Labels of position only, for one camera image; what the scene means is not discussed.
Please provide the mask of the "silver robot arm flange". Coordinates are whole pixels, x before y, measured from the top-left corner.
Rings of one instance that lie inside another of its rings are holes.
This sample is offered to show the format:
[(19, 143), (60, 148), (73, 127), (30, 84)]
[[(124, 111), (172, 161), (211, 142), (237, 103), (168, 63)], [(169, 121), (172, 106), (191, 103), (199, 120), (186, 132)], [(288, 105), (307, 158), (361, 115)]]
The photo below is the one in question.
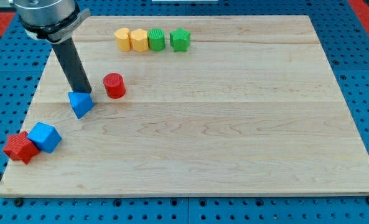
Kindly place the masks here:
[(19, 22), (34, 40), (60, 44), (91, 16), (89, 9), (80, 9), (76, 0), (9, 0), (17, 11)]

